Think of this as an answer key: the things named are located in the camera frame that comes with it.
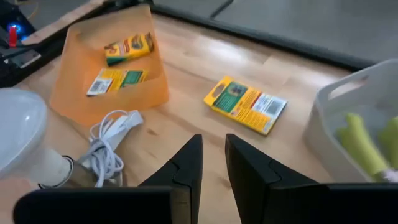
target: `barcode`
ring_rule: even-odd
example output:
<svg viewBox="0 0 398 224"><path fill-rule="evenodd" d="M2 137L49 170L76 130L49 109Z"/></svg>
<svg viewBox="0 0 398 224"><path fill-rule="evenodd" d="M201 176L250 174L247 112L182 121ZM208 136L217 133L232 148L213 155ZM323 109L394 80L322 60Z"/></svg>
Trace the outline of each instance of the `barcode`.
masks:
<svg viewBox="0 0 398 224"><path fill-rule="evenodd" d="M102 85L102 81L101 80L96 80L94 82L94 84L91 86L90 91L92 91L92 92L98 91L98 89L100 88L101 85Z"/></svg>
<svg viewBox="0 0 398 224"><path fill-rule="evenodd" d="M267 95L262 94L256 101L256 103L253 106L253 109L256 111L261 112L261 110L265 107L265 105L268 103L269 97Z"/></svg>
<svg viewBox="0 0 398 224"><path fill-rule="evenodd" d="M271 115L274 116L274 115L279 111L279 109L280 109L280 107L281 107L282 105L283 105L283 102L280 102L280 101L272 101L272 102L269 104L266 113L271 114Z"/></svg>

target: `yellow crayon box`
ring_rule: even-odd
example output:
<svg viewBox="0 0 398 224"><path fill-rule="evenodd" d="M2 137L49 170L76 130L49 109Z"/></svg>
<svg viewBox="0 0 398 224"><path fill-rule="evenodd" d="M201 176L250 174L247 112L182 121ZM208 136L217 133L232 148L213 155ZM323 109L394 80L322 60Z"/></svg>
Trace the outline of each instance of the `yellow crayon box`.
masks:
<svg viewBox="0 0 398 224"><path fill-rule="evenodd" d="M86 95L95 96L109 91L119 90L125 86L143 82L146 76L147 71L103 68L94 79Z"/></svg>
<svg viewBox="0 0 398 224"><path fill-rule="evenodd" d="M286 100L243 85L231 77L219 81L204 102L215 111L265 135L287 104Z"/></svg>
<svg viewBox="0 0 398 224"><path fill-rule="evenodd" d="M115 65L133 58L149 54L154 49L150 33L137 34L105 47L106 63Z"/></svg>

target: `wooden table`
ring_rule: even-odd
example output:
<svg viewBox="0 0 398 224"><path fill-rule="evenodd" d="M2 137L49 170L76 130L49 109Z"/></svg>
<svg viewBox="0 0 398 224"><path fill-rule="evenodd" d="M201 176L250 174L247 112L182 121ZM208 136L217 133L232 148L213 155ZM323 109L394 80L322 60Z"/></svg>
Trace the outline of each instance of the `wooden table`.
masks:
<svg viewBox="0 0 398 224"><path fill-rule="evenodd" d="M39 40L93 7L89 2L40 30ZM130 186L136 186L171 158L194 134L203 135L204 166L199 223L240 223L228 180L224 138L234 133L279 162L319 182L332 178L302 140L316 91L348 71L304 59L162 16L154 16L164 68L168 103L141 111L145 123L133 129L117 153L125 163ZM26 78L19 88L38 93L48 102L57 79L60 57ZM224 75L266 93L287 99L288 105L271 133L261 136L210 110L203 97ZM88 149L86 129L49 109L45 142L61 154L78 158ZM24 179L0 182L0 222L12 223L16 200L35 189Z"/></svg>

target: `white bulb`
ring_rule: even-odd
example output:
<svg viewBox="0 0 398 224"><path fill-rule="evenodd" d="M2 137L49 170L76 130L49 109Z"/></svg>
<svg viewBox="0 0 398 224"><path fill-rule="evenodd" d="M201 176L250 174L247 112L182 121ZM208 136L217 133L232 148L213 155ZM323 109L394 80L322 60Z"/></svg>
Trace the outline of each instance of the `white bulb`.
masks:
<svg viewBox="0 0 398 224"><path fill-rule="evenodd" d="M22 175L53 186L70 173L70 163L42 140L47 107L40 96L17 88L0 89L0 179Z"/></svg>

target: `white cable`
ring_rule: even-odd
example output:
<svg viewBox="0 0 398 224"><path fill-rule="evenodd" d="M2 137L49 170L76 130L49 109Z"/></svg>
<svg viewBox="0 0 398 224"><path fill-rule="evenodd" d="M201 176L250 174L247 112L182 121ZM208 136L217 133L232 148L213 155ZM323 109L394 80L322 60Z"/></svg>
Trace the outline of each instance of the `white cable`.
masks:
<svg viewBox="0 0 398 224"><path fill-rule="evenodd" d="M115 122L109 119L112 114L122 113ZM124 110L115 110L108 113L102 122L93 125L90 128L90 148L88 152L81 156L78 162L87 164L89 168L97 175L98 181L95 187L102 187L105 180L112 179L117 175L121 178L123 169L122 159L114 153L123 137L135 125L141 124L142 118L138 111L130 113ZM99 126L98 136L93 134L94 128Z"/></svg>

